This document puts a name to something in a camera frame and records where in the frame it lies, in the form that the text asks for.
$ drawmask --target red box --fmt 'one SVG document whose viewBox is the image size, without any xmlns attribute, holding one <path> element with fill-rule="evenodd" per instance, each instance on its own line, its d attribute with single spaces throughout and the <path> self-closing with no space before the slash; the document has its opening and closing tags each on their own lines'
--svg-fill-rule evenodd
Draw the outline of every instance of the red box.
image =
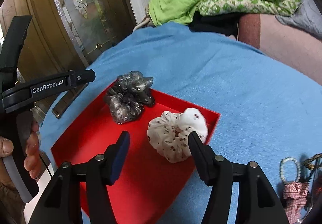
<svg viewBox="0 0 322 224">
<path fill-rule="evenodd" d="M 151 89 L 156 104 L 144 107 L 141 117 L 118 125 L 112 120 L 103 101 L 103 91 L 67 128 L 52 147 L 57 165 L 64 161 L 78 164 L 103 153 L 108 145 L 126 130 L 130 133 L 130 148 L 119 180 L 107 187 L 118 224 L 155 223 L 171 205 L 191 176 L 195 166 L 190 157 L 180 163 L 169 163 L 149 144 L 149 121 L 165 110 L 182 113 L 197 108 L 205 117 L 209 141 L 220 114 L 198 105 Z M 81 183 L 82 208 L 88 213 L 85 183 Z"/>
</svg>

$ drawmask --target blue blanket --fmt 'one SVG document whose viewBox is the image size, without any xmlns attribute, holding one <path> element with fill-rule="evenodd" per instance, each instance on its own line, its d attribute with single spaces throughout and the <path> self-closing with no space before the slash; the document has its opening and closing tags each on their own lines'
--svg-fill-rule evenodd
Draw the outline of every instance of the blue blanket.
<svg viewBox="0 0 322 224">
<path fill-rule="evenodd" d="M 145 28 L 104 52 L 90 68 L 96 80 L 61 119 L 49 112 L 40 129 L 41 148 L 51 161 L 50 148 L 70 123 L 117 75 L 131 70 L 153 76 L 159 91 L 220 112 L 210 141 L 215 153 L 232 162 L 257 161 L 276 190 L 281 159 L 322 152 L 322 87 L 223 35 L 193 33 L 175 23 Z M 286 169 L 288 179 L 294 176 L 294 167 Z M 210 191 L 195 171 L 158 223 L 200 223 Z M 237 199 L 234 185 L 228 223 L 234 223 Z"/>
</svg>

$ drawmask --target red plaid fabric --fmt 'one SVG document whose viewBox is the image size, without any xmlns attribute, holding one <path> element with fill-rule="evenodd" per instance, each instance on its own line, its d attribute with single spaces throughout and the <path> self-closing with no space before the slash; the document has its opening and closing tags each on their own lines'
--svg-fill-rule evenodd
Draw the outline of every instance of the red plaid fabric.
<svg viewBox="0 0 322 224">
<path fill-rule="evenodd" d="M 308 183 L 290 182 L 284 186 L 285 213 L 290 224 L 294 224 L 300 218 L 300 210 L 306 204 L 308 193 Z"/>
</svg>

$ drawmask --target human hand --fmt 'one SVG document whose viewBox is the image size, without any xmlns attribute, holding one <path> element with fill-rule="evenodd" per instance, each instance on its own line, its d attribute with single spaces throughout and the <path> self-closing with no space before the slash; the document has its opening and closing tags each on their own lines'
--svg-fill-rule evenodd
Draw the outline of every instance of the human hand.
<svg viewBox="0 0 322 224">
<path fill-rule="evenodd" d="M 41 171 L 41 160 L 39 157 L 39 140 L 36 132 L 39 130 L 38 123 L 33 119 L 30 137 L 26 142 L 26 159 L 24 166 L 29 171 L 30 176 L 36 179 Z M 13 151 L 13 143 L 0 136 L 0 182 L 7 187 L 14 188 L 14 184 L 4 166 L 2 157 L 9 156 Z"/>
</svg>

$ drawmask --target white floor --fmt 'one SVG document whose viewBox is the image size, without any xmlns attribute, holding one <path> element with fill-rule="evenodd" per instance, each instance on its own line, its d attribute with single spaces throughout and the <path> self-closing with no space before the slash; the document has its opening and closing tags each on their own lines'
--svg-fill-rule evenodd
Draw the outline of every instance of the white floor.
<svg viewBox="0 0 322 224">
<path fill-rule="evenodd" d="M 51 172 L 52 175 L 54 175 L 54 170 L 52 168 L 52 165 L 49 165 L 49 170 Z M 33 210 L 36 207 L 36 204 L 38 202 L 38 200 L 40 199 L 41 194 L 43 193 L 43 191 L 45 190 L 48 182 L 50 181 L 50 176 L 49 173 L 47 172 L 47 170 L 45 170 L 45 172 L 43 173 L 43 175 L 40 177 L 40 179 L 38 180 L 38 186 L 39 186 L 39 193 L 36 197 L 34 197 L 34 199 L 26 204 L 25 210 L 24 210 L 24 214 L 25 214 L 25 219 L 26 219 L 26 223 L 29 223 L 30 217 L 33 213 Z"/>
</svg>

